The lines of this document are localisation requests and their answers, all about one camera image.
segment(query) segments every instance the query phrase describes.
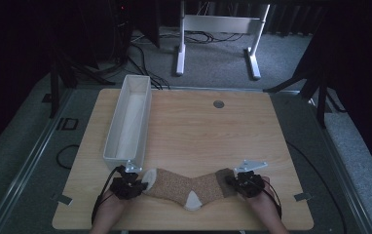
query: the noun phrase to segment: stand leg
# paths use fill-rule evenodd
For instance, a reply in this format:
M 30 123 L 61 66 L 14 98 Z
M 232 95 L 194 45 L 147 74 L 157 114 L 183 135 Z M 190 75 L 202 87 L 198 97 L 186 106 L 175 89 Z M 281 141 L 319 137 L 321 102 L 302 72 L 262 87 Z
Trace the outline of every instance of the stand leg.
M 319 95 L 317 100 L 317 111 L 316 111 L 316 118 L 317 121 L 320 123 L 320 126 L 326 129 L 324 115 L 325 115 L 325 100 L 327 94 L 327 81 L 325 77 L 322 77 L 320 85 L 319 85 Z
M 290 78 L 288 80 L 285 80 L 282 83 L 280 83 L 280 84 L 278 84 L 278 85 L 276 85 L 272 88 L 264 89 L 263 92 L 265 92 L 265 93 L 277 93 L 277 92 L 285 89 L 286 87 L 289 87 L 289 86 L 295 84 L 298 81 L 301 81 L 303 79 L 307 79 L 311 75 L 316 75 L 316 70 L 315 69 L 311 69 L 311 70 L 308 70 L 306 72 L 294 75 L 292 78 Z
M 305 82 L 304 86 L 301 89 L 300 95 L 304 99 L 310 99 L 313 97 L 314 93 L 317 89 L 321 86 L 323 79 L 322 75 L 323 69 L 319 69 L 317 72 L 312 74 L 310 77 L 305 77 L 307 82 Z
M 256 60 L 255 52 L 259 45 L 259 40 L 261 39 L 262 31 L 265 26 L 266 16 L 268 15 L 270 5 L 262 5 L 261 6 L 261 16 L 260 16 L 260 23 L 258 23 L 258 29 L 255 32 L 255 38 L 253 40 L 253 44 L 251 47 L 247 49 L 247 55 L 249 56 L 250 67 L 252 69 L 252 75 L 254 79 L 260 79 L 261 73 L 259 71 L 258 62 Z
M 181 76 L 184 73 L 184 64 L 185 64 L 185 53 L 186 53 L 186 45 L 185 45 L 185 2 L 180 2 L 180 45 L 179 45 L 179 53 L 177 55 L 177 67 L 176 67 L 176 74 Z
M 73 61 L 72 59 L 66 58 L 66 60 L 71 64 L 71 66 L 74 66 L 75 68 L 77 68 L 80 71 L 84 72 L 85 74 L 87 74 L 92 79 L 94 79 L 95 81 L 97 81 L 98 83 L 100 83 L 102 85 L 116 85 L 115 82 L 111 82 L 111 81 L 105 80 L 105 79 L 97 76 L 96 74 L 94 74 L 94 72 L 88 70 L 85 66 L 83 66 L 83 65 L 81 65 L 81 64 Z

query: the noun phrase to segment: white metal frame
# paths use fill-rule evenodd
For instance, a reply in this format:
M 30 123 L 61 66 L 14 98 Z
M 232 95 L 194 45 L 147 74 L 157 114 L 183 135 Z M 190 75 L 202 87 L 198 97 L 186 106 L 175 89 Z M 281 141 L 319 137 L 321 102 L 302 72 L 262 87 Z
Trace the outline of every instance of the white metal frame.
M 209 32 L 232 32 L 254 34 L 251 47 L 247 48 L 247 55 L 250 61 L 253 78 L 260 79 L 258 62 L 255 52 L 262 35 L 266 16 L 270 5 L 261 6 L 260 18 L 234 18 L 234 17 L 214 17 L 214 16 L 193 16 L 185 15 L 185 3 L 180 3 L 180 45 L 177 56 L 176 74 L 181 76 L 184 73 L 184 62 L 186 54 L 185 31 L 209 31 Z

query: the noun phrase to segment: cable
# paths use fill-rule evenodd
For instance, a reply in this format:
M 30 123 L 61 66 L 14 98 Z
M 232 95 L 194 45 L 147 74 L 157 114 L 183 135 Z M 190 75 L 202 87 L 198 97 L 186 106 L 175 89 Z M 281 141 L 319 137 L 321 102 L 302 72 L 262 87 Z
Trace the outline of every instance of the cable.
M 208 7 L 209 7 L 209 2 L 204 2 L 204 4 L 201 6 L 201 8 L 199 9 L 199 11 L 196 13 L 196 16 L 198 16 L 200 13 L 201 13 L 201 11 L 202 11 L 202 9 L 204 8 L 206 6 L 206 10 L 205 10 L 205 14 L 204 14 L 204 16 L 206 15 L 206 13 L 207 13 L 207 9 L 208 9 Z
M 130 43 L 133 47 L 135 47 L 135 48 L 137 48 L 137 50 L 138 51 L 140 51 L 140 54 L 141 54 L 141 61 L 142 61 L 142 63 L 143 63 L 143 71 L 144 71 L 144 74 L 146 74 L 147 76 L 149 76 L 150 77 L 150 79 L 151 79 L 151 81 L 152 81 L 152 83 L 153 83 L 153 85 L 156 87 L 156 89 L 158 89 L 158 90 L 162 90 L 163 88 L 162 88 L 162 85 L 159 83 L 159 82 L 157 82 L 150 74 L 149 74 L 149 71 L 147 70 L 147 68 L 146 68 L 146 60 L 145 60 L 145 56 L 144 56 L 144 52 L 143 52 L 143 50 L 140 48 L 140 47 L 138 47 L 138 46 L 136 46 L 136 45 L 134 45 L 133 43 Z M 138 66 L 133 60 L 131 60 L 131 62 L 133 62 L 133 64 L 135 64 L 135 66 L 137 66 L 138 67 L 138 69 L 139 70 L 141 70 L 141 67 L 140 66 Z
M 206 14 L 207 14 L 207 10 L 209 9 L 209 5 L 210 5 L 210 2 L 207 2 L 206 10 L 205 10 L 205 16 L 206 16 Z
M 329 196 L 331 197 L 334 205 L 335 205 L 335 208 L 337 209 L 338 211 L 338 214 L 340 215 L 341 217 L 341 221 L 342 221 L 342 224 L 343 224 L 343 230 L 344 230 L 344 234 L 347 233 L 347 224 L 345 222 L 345 218 L 344 218 L 344 215 L 343 213 L 341 212 L 341 208 L 339 207 L 337 201 L 335 200 L 335 197 L 334 195 L 332 194 L 331 190 L 329 189 L 328 187 L 328 184 L 326 184 L 325 180 L 323 179 L 322 175 L 320 175 L 320 173 L 317 171 L 316 167 L 314 166 L 314 164 L 308 159 L 308 157 L 298 148 L 296 147 L 294 144 L 290 143 L 289 141 L 286 140 L 286 143 L 288 145 L 290 145 L 292 148 L 294 148 L 296 151 L 298 151 L 298 153 L 300 153 L 304 158 L 305 160 L 311 165 L 311 167 L 314 169 L 314 171 L 316 172 L 317 176 L 320 178 L 320 180 L 322 181 L 323 185 L 325 186 L 326 190 L 328 191 L 328 194 Z
M 240 35 L 239 33 L 233 33 L 232 36 L 229 36 L 226 39 L 219 39 L 219 38 L 214 37 L 211 33 L 203 32 L 203 31 L 188 31 L 186 34 L 187 35 L 202 35 L 202 36 L 205 36 L 206 37 L 205 40 L 200 40 L 200 39 L 196 39 L 196 38 L 193 38 L 193 37 L 190 37 L 190 36 L 185 36 L 186 41 L 188 41 L 190 43 L 198 43 L 198 44 L 209 44 L 209 43 L 218 43 L 218 42 L 232 42 L 232 41 L 237 41 L 237 40 L 239 40 L 243 37 L 243 34 Z M 236 35 L 240 35 L 240 36 L 236 39 L 231 39 Z
M 141 67 L 139 65 L 137 65 L 137 63 L 135 63 L 135 61 L 133 59 L 131 59 L 129 57 L 129 61 L 137 68 L 138 71 L 140 71 L 141 75 L 145 75 L 143 70 L 141 69 Z M 152 83 L 152 85 L 158 89 L 158 90 L 162 90 L 162 85 L 159 84 L 159 82 L 157 82 L 155 79 L 153 79 L 152 77 L 150 77 L 150 82 Z
M 94 74 L 97 74 L 103 78 L 105 78 L 106 75 L 112 73 L 112 72 L 115 72 L 115 71 L 118 71 L 120 69 L 120 71 L 118 71 L 117 73 L 121 72 L 123 67 L 127 64 L 128 62 L 125 61 L 123 63 L 116 63 L 114 66 L 112 67 L 109 67 L 109 68 L 105 68 L 103 70 L 99 70 L 99 71 L 96 71 Z
M 229 12 L 229 17 L 233 17 L 234 14 L 232 14 L 232 10 L 234 10 L 234 5 L 233 3 L 228 4 L 228 12 Z
M 131 39 L 131 43 L 134 43 L 135 41 L 138 41 L 138 40 L 140 40 L 141 38 L 144 38 L 144 37 L 146 37 L 145 35 L 140 35 L 140 36 L 135 36 L 135 38 L 134 39 Z
M 165 85 L 167 86 L 167 89 L 170 90 L 170 84 L 168 83 L 168 81 L 165 79 L 165 78 L 162 78 L 158 75 L 156 75 L 155 73 L 151 72 L 151 71 L 148 71 L 151 75 L 153 76 L 156 76 L 157 79 L 159 79 L 160 81 L 162 81 L 163 83 L 165 83 Z
M 68 148 L 71 148 L 71 147 L 80 147 L 80 145 L 78 145 L 78 144 L 70 144 L 70 145 L 67 145 L 67 146 L 65 146 L 65 147 L 63 147 L 58 153 L 57 153 L 57 155 L 56 155 L 56 162 L 58 163 L 58 165 L 59 166 L 61 166 L 62 168 L 64 168 L 64 169 L 67 169 L 67 170 L 71 170 L 71 167 L 68 167 L 68 166 L 65 166 L 65 165 L 63 165 L 60 161 L 59 161 L 59 156 L 60 156 L 60 154 L 64 151 L 64 150 L 66 150 L 66 149 L 68 149 Z
M 269 183 L 268 181 L 266 181 L 266 180 L 263 179 L 263 178 L 262 178 L 262 180 L 263 180 L 264 182 L 268 183 L 268 185 L 272 188 L 272 191 L 275 193 L 275 195 L 276 195 L 276 197 L 277 197 L 279 203 L 277 203 L 277 201 L 275 201 L 274 196 L 271 195 L 268 191 L 266 191 L 264 187 L 260 187 L 258 184 L 256 184 L 256 183 L 254 183 L 253 181 L 251 181 L 251 180 L 250 180 L 250 177 L 247 177 L 247 178 L 246 178 L 246 181 L 247 181 L 247 182 L 249 182 L 249 183 L 253 184 L 255 187 L 261 189 L 261 192 L 265 193 L 265 194 L 269 197 L 269 199 L 271 199 L 271 201 L 275 204 L 275 207 L 277 208 L 277 212 L 278 212 L 279 217 L 282 218 L 282 205 L 281 205 L 281 203 L 280 203 L 280 199 L 279 199 L 279 196 L 278 196 L 277 191 L 275 191 L 275 188 L 271 185 L 271 183 Z
M 95 204 L 94 204 L 93 211 L 92 211 L 92 224 L 94 223 L 95 215 L 97 214 L 97 210 L 100 207 L 100 205 L 103 202 L 105 202 L 107 199 L 109 199 L 112 195 L 114 195 L 114 193 L 112 193 L 110 196 L 103 199 L 104 192 L 106 191 L 107 185 L 110 182 L 111 176 L 113 176 L 113 174 L 115 174 L 117 172 L 117 170 L 118 170 L 118 168 L 116 167 L 115 169 L 113 169 L 113 171 L 111 171 L 109 177 L 107 178 L 106 182 L 104 183 L 103 189 L 101 189 L 100 195 L 98 195 L 97 199 L 95 200 Z

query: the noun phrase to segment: human hand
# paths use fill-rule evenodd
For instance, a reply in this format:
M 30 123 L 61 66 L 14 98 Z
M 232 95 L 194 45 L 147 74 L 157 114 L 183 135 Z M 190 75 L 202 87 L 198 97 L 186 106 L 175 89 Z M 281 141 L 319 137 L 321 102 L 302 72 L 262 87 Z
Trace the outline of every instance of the human hand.
M 91 234 L 108 233 L 110 229 L 120 220 L 123 211 L 130 200 L 119 199 L 112 191 L 107 190 L 103 195 L 104 202 L 98 207 L 93 222 Z
M 262 179 L 265 180 L 265 191 L 262 191 L 256 197 L 243 197 L 245 201 L 249 204 L 251 209 L 259 217 L 262 223 L 268 228 L 272 234 L 281 234 L 288 233 L 286 227 L 283 225 L 280 220 L 279 213 L 275 206 L 274 201 L 271 198 L 275 198 L 274 192 L 271 190 L 269 185 L 270 179 L 266 176 L 262 176 Z

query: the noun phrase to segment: sock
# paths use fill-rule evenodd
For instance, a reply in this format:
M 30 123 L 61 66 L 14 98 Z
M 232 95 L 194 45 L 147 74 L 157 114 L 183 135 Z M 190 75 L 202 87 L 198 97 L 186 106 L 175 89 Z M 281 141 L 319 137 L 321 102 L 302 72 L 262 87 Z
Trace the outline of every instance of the sock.
M 234 176 L 234 172 L 223 169 L 189 178 L 163 169 L 152 169 L 146 172 L 142 182 L 148 182 L 144 194 L 169 199 L 188 211 L 195 211 L 214 200 L 236 195 L 235 189 L 226 183 L 225 176 Z
M 175 174 L 164 169 L 152 169 L 145 173 L 142 182 L 147 182 L 144 194 L 169 199 L 181 206 L 185 206 L 190 191 L 192 190 L 192 179 Z
M 222 169 L 213 174 L 192 178 L 192 190 L 202 205 L 237 194 L 235 189 L 226 183 L 226 176 L 235 176 L 234 171 Z

